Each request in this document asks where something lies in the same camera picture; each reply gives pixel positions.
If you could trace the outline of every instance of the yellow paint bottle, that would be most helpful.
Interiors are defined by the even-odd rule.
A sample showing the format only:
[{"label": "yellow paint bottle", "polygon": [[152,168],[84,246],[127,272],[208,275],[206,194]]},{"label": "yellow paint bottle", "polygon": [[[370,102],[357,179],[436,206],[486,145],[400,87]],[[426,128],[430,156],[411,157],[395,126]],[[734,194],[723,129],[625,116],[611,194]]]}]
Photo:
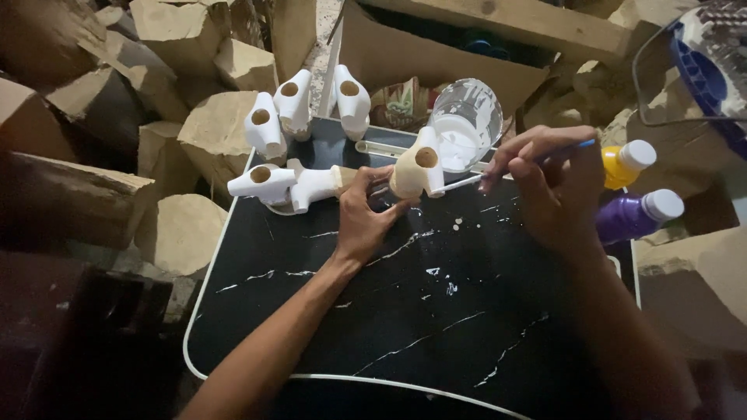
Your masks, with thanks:
[{"label": "yellow paint bottle", "polygon": [[643,140],[602,149],[604,187],[619,190],[632,184],[638,175],[656,161],[656,150]]}]

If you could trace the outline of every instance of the purple paint bottle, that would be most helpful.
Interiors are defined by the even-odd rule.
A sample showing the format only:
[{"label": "purple paint bottle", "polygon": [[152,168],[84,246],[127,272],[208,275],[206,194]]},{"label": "purple paint bottle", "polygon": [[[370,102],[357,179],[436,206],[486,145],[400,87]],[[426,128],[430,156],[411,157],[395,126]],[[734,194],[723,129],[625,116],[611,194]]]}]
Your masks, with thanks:
[{"label": "purple paint bottle", "polygon": [[599,209],[599,240],[609,245],[650,235],[666,221],[680,217],[684,210],[682,199],[671,190],[656,190],[643,197],[623,194]]}]

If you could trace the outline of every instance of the bottle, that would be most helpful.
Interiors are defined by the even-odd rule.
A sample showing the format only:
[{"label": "bottle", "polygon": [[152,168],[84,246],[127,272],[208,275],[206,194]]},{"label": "bottle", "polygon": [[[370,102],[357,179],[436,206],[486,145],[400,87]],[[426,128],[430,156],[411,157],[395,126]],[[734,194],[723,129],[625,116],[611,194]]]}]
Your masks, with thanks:
[{"label": "bottle", "polygon": [[627,187],[638,178],[647,167],[656,161],[656,150],[643,140],[633,140],[620,146],[609,146],[602,149],[604,163],[604,187],[619,190]]},{"label": "bottle", "polygon": [[656,190],[641,197],[623,194],[605,204],[596,217],[599,240],[604,245],[638,239],[656,232],[685,210],[672,190]]}]

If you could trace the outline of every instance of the clear plastic cup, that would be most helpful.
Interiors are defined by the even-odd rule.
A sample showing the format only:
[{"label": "clear plastic cup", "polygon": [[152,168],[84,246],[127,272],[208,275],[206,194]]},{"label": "clear plastic cup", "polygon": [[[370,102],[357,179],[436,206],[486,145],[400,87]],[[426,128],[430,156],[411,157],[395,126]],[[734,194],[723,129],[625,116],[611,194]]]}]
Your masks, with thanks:
[{"label": "clear plastic cup", "polygon": [[444,172],[468,172],[500,140],[503,112],[495,93],[475,78],[446,86],[428,120],[441,141]]}]

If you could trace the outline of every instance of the black table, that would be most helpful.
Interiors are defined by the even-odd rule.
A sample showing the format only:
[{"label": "black table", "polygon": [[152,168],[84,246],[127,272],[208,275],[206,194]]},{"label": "black table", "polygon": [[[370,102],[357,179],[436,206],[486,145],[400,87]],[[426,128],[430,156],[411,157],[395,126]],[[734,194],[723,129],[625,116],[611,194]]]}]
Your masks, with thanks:
[{"label": "black table", "polygon": [[[415,136],[372,127],[365,140],[408,147]],[[320,118],[288,157],[311,169],[394,162],[355,151],[337,120]],[[259,163],[252,155],[247,167]],[[522,228],[520,205],[510,181],[489,197],[468,186],[423,199],[335,302],[273,416],[611,417],[569,318],[564,273]],[[335,199],[296,216],[234,200],[185,336],[195,375],[210,374],[311,278],[338,220]],[[637,295],[631,244],[607,251]]]}]

